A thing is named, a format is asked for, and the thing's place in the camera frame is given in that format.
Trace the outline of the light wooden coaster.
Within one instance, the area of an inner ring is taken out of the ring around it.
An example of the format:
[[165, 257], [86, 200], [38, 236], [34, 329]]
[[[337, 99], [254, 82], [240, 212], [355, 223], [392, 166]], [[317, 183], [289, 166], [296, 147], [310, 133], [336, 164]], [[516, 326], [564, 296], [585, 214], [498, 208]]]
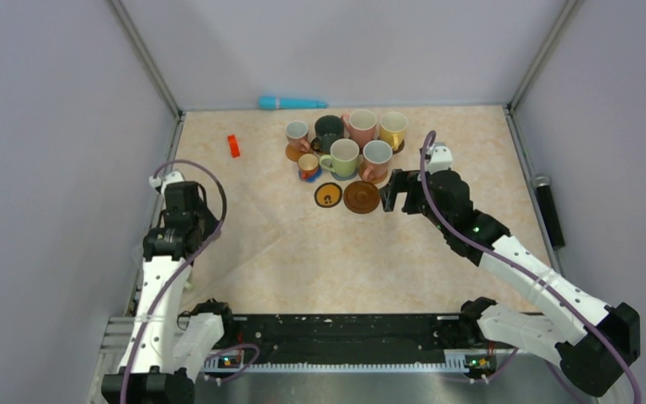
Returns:
[[292, 162], [297, 162], [302, 155], [304, 155], [304, 152], [291, 147], [291, 145], [285, 147], [285, 156]]
[[368, 176], [367, 178], [365, 178], [361, 173], [358, 174], [358, 177], [362, 181], [372, 183], [372, 184], [380, 184], [380, 183], [384, 182], [388, 178], [388, 176], [389, 176], [389, 171], [388, 170], [385, 170], [378, 177], [370, 177], [370, 176]]

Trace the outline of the dark wooden coaster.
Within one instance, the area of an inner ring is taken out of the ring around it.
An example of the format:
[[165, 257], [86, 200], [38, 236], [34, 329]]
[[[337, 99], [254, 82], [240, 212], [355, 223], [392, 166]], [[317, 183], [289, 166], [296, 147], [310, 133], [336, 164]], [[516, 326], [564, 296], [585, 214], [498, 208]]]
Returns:
[[393, 150], [393, 154], [402, 152], [404, 148], [405, 148], [405, 141], [401, 141], [400, 144], [397, 146], [397, 148]]

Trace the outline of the brown grooved coaster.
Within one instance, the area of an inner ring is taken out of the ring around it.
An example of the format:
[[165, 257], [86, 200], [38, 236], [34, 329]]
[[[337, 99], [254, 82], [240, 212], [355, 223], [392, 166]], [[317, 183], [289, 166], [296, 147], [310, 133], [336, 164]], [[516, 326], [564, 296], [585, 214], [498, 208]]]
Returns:
[[356, 181], [343, 192], [343, 203], [353, 213], [365, 215], [377, 209], [380, 203], [379, 189], [372, 183]]

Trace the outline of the yellow mug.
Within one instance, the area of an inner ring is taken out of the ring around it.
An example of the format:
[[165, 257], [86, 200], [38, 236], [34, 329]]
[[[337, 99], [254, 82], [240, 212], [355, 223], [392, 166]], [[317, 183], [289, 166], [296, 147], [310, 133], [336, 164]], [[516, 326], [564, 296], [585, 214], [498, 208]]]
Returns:
[[408, 119], [404, 114], [396, 111], [387, 112], [380, 120], [378, 139], [386, 142], [393, 151], [401, 141], [405, 140], [407, 129]]

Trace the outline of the light green mug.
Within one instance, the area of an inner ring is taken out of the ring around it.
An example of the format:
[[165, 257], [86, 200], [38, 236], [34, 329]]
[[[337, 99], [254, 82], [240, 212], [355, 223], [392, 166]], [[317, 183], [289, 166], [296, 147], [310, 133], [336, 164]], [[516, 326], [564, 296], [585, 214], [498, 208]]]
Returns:
[[338, 177], [351, 177], [358, 167], [359, 145], [350, 139], [335, 141], [328, 154], [319, 158], [319, 165]]

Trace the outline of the plain pink mug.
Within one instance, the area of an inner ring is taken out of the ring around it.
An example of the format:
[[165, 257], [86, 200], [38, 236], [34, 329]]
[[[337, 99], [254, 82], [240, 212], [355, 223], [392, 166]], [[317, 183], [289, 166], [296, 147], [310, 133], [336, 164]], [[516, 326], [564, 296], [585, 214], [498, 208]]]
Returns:
[[370, 141], [375, 139], [377, 116], [370, 110], [359, 109], [350, 114], [341, 116], [349, 138], [363, 149]]

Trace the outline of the brown paw print coaster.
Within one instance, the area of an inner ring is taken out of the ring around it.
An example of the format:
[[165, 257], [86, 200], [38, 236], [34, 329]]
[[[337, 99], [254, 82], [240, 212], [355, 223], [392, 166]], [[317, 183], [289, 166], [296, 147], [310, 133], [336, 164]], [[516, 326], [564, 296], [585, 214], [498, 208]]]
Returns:
[[314, 202], [321, 208], [337, 206], [343, 196], [343, 190], [338, 183], [323, 183], [314, 192]]

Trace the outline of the dark green mug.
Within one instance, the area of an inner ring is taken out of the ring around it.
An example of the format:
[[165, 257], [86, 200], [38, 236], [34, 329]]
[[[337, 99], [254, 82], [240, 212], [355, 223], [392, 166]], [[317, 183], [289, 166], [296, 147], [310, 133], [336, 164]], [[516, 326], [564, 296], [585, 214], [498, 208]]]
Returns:
[[310, 146], [314, 152], [328, 154], [335, 141], [344, 138], [345, 126], [342, 117], [332, 114], [320, 117], [315, 122], [315, 137]]

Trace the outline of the black microphone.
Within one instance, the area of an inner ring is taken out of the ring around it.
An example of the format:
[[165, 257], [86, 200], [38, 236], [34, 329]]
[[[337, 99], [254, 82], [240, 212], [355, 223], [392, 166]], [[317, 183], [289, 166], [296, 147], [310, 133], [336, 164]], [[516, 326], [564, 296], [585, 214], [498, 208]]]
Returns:
[[551, 246], [558, 250], [566, 243], [551, 189], [551, 178], [545, 174], [537, 174], [532, 178], [532, 186]]

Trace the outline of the small orange cup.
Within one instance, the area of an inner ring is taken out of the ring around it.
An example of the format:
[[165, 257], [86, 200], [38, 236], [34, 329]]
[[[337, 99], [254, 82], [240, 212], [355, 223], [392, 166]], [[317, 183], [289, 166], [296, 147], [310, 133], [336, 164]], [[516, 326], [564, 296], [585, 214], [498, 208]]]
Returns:
[[297, 161], [299, 169], [299, 178], [301, 180], [310, 180], [320, 170], [319, 159], [316, 155], [306, 153]]

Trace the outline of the pink printed mug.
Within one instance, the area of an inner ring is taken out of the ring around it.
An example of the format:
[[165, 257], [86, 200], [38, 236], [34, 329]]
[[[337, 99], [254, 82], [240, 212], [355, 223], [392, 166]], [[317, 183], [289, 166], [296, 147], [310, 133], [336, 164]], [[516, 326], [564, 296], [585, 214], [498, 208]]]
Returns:
[[297, 152], [309, 152], [308, 125], [300, 120], [289, 122], [285, 128], [285, 135], [289, 146]]

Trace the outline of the grey silicone coaster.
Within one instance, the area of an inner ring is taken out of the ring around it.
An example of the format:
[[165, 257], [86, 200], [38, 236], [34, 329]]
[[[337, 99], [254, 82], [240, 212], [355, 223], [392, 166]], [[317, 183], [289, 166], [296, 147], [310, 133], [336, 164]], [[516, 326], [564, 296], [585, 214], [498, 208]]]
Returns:
[[337, 174], [337, 173], [331, 173], [331, 176], [332, 176], [336, 181], [344, 182], [344, 181], [349, 181], [349, 180], [354, 179], [354, 178], [357, 176], [357, 172], [353, 172], [353, 173], [351, 173], [350, 175], [347, 175], [347, 176], [342, 176], [342, 175], [339, 175], [339, 174]]

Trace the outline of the blue flower coaster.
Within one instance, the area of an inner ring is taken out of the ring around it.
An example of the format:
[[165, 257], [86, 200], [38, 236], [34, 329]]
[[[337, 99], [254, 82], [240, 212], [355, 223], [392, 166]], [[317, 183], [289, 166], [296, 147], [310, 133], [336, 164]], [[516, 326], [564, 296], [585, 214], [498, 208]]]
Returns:
[[321, 175], [322, 171], [320, 169], [315, 173], [299, 171], [299, 179], [306, 183], [314, 183], [320, 178]]

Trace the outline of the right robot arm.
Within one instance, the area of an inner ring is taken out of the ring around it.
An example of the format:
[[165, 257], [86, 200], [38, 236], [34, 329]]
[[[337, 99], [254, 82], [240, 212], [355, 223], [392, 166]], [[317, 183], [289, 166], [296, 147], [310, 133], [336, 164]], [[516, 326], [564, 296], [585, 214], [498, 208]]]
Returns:
[[640, 355], [640, 316], [634, 308], [585, 293], [536, 258], [506, 226], [474, 208], [469, 186], [451, 169], [393, 170], [380, 190], [384, 211], [393, 210], [400, 193], [406, 195], [403, 212], [425, 216], [457, 255], [510, 285], [541, 312], [522, 314], [487, 298], [470, 301], [459, 324], [466, 344], [481, 347], [491, 340], [520, 348], [560, 369], [589, 396], [604, 396], [626, 376], [633, 402], [642, 401], [630, 369]]

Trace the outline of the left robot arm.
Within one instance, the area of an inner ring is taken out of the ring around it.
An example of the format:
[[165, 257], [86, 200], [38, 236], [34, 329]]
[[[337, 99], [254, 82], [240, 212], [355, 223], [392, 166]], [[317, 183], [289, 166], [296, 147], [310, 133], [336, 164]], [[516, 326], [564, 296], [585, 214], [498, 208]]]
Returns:
[[225, 348], [236, 325], [220, 314], [194, 316], [180, 339], [177, 317], [193, 261], [220, 231], [201, 184], [180, 180], [164, 184], [163, 222], [150, 229], [143, 245], [140, 303], [118, 369], [103, 376], [108, 403], [192, 403], [195, 383], [213, 346]]

